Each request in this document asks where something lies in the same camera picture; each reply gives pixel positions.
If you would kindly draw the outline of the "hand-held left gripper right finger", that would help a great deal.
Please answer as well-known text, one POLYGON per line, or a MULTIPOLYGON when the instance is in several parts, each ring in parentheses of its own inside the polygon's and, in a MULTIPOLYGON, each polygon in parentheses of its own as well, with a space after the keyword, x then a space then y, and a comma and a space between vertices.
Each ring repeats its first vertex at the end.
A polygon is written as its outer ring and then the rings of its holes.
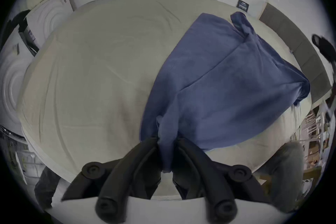
POLYGON ((173 183, 183 200, 205 198, 209 222, 232 222, 238 213, 236 199, 271 204, 250 168, 212 161, 186 138, 175 141, 173 183))

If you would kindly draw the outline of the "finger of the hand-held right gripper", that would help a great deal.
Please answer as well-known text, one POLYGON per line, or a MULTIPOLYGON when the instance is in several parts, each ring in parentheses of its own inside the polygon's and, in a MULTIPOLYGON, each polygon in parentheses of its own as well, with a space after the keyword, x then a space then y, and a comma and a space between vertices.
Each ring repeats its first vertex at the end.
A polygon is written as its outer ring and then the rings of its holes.
POLYGON ((320 37, 316 34, 313 34, 311 39, 313 45, 320 51, 320 53, 327 59, 328 62, 336 62, 335 48, 325 37, 320 37))

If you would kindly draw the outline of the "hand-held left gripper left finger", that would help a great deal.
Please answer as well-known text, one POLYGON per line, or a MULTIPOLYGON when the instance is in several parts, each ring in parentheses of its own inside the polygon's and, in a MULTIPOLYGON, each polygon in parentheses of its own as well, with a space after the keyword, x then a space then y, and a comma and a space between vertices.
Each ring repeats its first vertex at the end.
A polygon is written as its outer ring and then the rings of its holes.
POLYGON ((126 203, 136 173, 157 153, 156 137, 140 142, 124 158, 107 163, 86 163, 71 182, 61 201, 97 197, 96 215, 103 221, 125 221, 126 203))

